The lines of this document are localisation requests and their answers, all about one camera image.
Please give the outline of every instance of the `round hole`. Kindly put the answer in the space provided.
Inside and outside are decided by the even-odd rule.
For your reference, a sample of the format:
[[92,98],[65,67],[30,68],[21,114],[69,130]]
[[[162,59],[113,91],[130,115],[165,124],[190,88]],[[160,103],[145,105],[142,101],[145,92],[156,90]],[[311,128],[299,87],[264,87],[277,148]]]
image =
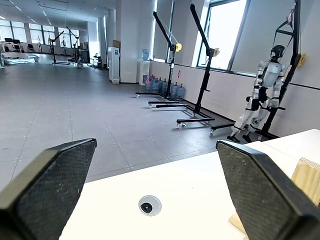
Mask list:
[[151,195],[144,196],[139,201],[139,209],[146,216],[155,216],[160,213],[162,204],[160,200]]

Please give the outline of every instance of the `white box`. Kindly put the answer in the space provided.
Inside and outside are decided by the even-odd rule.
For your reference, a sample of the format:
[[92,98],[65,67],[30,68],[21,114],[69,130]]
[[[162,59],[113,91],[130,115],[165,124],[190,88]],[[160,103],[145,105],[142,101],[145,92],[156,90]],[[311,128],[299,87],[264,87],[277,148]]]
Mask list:
[[120,53],[119,48],[109,47],[108,48],[108,59],[109,59],[109,79],[113,84],[120,83]]
[[145,86],[146,85],[146,80],[149,76],[149,68],[150,68],[150,62],[149,61],[140,61],[139,63],[139,79],[138,82],[141,86]]

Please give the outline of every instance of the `cardboard box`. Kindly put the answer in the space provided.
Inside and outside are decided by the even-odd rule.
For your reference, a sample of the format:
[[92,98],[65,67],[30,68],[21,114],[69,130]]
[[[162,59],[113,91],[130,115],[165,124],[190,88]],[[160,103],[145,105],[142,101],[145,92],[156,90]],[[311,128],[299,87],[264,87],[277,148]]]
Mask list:
[[112,46],[119,49],[119,48],[120,48],[120,41],[118,41],[118,40],[113,40],[113,41],[112,41]]

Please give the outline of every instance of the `wooden block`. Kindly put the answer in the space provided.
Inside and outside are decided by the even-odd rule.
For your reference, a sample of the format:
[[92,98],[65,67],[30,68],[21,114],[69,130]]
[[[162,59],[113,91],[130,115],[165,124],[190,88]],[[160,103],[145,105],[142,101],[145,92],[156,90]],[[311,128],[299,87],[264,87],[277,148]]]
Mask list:
[[[291,180],[300,188],[311,201],[320,206],[320,165],[301,158],[294,170]],[[229,218],[229,222],[247,235],[237,213]]]
[[244,228],[244,226],[242,225],[242,222],[238,216],[237,213],[233,214],[230,218],[229,218],[229,222],[234,225],[237,229],[239,229],[241,232],[243,232],[245,235],[247,235],[246,230]]

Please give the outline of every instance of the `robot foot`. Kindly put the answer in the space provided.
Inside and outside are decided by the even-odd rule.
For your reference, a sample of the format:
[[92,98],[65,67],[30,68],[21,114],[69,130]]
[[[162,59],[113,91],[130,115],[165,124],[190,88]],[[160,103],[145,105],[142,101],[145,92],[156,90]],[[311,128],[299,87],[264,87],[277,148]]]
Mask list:
[[252,143],[252,140],[250,139],[249,135],[243,135],[242,138],[246,140],[247,143]]
[[233,136],[227,136],[226,138],[231,140],[231,141],[233,141],[233,142],[240,143],[240,140],[237,139],[234,135]]

